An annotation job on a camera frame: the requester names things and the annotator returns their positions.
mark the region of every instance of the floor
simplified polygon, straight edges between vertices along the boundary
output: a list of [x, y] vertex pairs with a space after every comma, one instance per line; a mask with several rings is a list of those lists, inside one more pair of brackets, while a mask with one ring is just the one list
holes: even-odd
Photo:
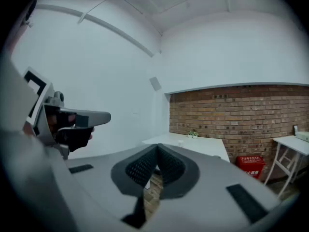
[[[301, 185], [307, 182], [307, 177], [299, 177], [293, 184], [289, 184], [283, 194], [281, 195], [281, 200], [285, 200], [291, 195], [298, 193], [301, 189]], [[285, 181], [277, 182], [274, 184], [267, 185], [274, 193], [278, 194], [283, 187]], [[148, 220], [152, 214], [157, 210], [160, 205], [160, 193], [163, 189], [162, 176], [153, 174], [150, 178], [150, 188], [144, 189], [144, 207], [146, 219]]]

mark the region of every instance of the white table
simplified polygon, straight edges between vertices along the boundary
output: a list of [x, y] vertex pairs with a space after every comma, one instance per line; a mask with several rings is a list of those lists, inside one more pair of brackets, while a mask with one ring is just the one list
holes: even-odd
[[183, 148], [189, 149], [209, 156], [219, 156], [221, 159], [230, 162], [224, 144], [221, 139], [216, 138], [188, 138], [186, 135], [167, 133], [143, 141], [144, 144], [167, 144], [179, 146], [179, 140], [183, 140]]
[[[287, 187], [287, 185], [289, 184], [289, 182], [290, 182], [290, 180], [291, 180], [291, 178], [292, 178], [292, 176], [295, 172], [295, 169], [296, 169], [296, 166], [297, 166], [297, 163], [299, 161], [300, 156], [303, 157], [303, 156], [309, 155], [309, 143], [304, 141], [304, 140], [298, 139], [295, 136], [277, 137], [277, 138], [274, 138], [274, 141], [278, 142], [276, 156], [274, 158], [274, 162], [271, 166], [270, 172], [267, 176], [267, 179], [266, 179], [264, 185], [266, 185], [267, 181], [269, 180], [269, 177], [270, 177], [272, 171], [274, 170], [275, 165], [279, 166], [288, 175], [288, 179], [286, 180], [284, 186], [282, 187], [280, 193], [278, 194], [278, 197], [280, 197], [281, 194], [284, 192], [285, 188]], [[287, 149], [285, 150], [283, 155], [278, 160], [278, 154], [279, 154], [279, 150], [280, 150], [281, 145], [286, 146]], [[293, 156], [292, 159], [289, 159], [289, 158], [286, 157], [286, 153], [288, 152], [289, 149], [296, 151], [296, 154]], [[286, 167], [281, 164], [283, 159], [286, 159], [286, 160], [289, 161], [289, 164]]]

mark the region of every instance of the white countertop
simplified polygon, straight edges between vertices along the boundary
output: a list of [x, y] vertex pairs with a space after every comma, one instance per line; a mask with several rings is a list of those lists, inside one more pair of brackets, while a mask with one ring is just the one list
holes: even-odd
[[183, 148], [206, 154], [209, 156], [219, 156], [221, 159], [228, 162], [229, 158], [225, 150], [224, 144], [221, 139], [215, 138], [188, 138], [186, 135], [167, 133], [158, 137], [154, 137], [148, 140], [143, 141], [144, 144], [167, 144], [179, 146], [179, 140], [183, 140]]
[[295, 136], [286, 136], [286, 137], [276, 137], [274, 141], [293, 149], [300, 154], [307, 156], [309, 155], [309, 143], [296, 138]]

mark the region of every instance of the red bin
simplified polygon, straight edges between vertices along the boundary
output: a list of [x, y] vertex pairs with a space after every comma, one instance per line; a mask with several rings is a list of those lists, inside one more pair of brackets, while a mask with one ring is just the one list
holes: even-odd
[[236, 166], [245, 171], [248, 175], [258, 179], [265, 162], [260, 156], [237, 157]]

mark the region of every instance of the brick wall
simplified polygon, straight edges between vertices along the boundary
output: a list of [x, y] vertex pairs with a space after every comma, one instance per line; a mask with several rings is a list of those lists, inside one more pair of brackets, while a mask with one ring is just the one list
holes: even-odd
[[[261, 179], [276, 152], [277, 143], [272, 139], [292, 135], [293, 125], [309, 131], [309, 87], [221, 87], [170, 98], [170, 132], [197, 131], [200, 137], [220, 138], [232, 163], [237, 156], [260, 155], [267, 164]], [[274, 177], [280, 176], [276, 171]]]

